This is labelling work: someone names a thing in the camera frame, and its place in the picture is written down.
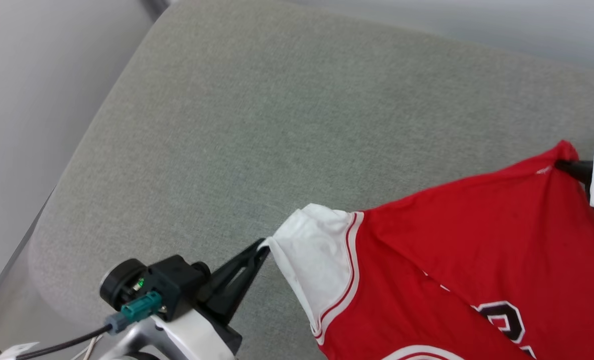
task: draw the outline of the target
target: jersey number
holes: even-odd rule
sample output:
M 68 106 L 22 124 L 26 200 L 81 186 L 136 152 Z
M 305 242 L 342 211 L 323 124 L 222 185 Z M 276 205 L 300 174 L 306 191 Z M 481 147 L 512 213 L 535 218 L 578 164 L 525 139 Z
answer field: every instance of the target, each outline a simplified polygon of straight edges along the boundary
M 526 329 L 523 326 L 523 321 L 521 321 L 521 314 L 519 314 L 519 309 L 508 303 L 508 301 L 482 303 L 482 305 L 475 307 L 475 310 L 487 318 L 491 324 L 497 326 L 515 344 L 519 344 L 523 339 Z M 520 349 L 535 358 L 530 346 L 523 346 Z

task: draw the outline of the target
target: white wall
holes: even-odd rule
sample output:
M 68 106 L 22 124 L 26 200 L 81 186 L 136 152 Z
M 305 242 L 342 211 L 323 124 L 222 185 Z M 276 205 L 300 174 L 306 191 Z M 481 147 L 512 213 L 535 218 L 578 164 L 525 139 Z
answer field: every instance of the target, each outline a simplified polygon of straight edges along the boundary
M 594 0 L 291 0 L 594 68 Z
M 0 273 L 151 25 L 138 0 L 0 0 Z

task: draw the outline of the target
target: basketball jersey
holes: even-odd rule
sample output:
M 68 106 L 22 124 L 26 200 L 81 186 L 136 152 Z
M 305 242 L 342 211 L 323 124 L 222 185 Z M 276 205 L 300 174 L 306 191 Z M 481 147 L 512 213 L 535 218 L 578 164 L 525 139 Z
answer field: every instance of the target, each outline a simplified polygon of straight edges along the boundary
M 594 212 L 554 149 L 267 239 L 331 360 L 594 359 Z

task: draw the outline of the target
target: gray fabric surface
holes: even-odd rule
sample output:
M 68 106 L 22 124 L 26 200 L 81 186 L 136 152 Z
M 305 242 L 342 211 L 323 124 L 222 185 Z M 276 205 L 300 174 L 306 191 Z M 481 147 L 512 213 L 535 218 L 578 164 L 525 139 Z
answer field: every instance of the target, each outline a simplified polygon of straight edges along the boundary
M 594 71 L 270 0 L 180 2 L 61 178 L 32 278 L 99 325 L 98 285 L 122 260 L 214 269 L 307 203 L 375 207 L 560 139 L 591 157 Z M 322 358 L 271 259 L 232 326 L 242 360 Z

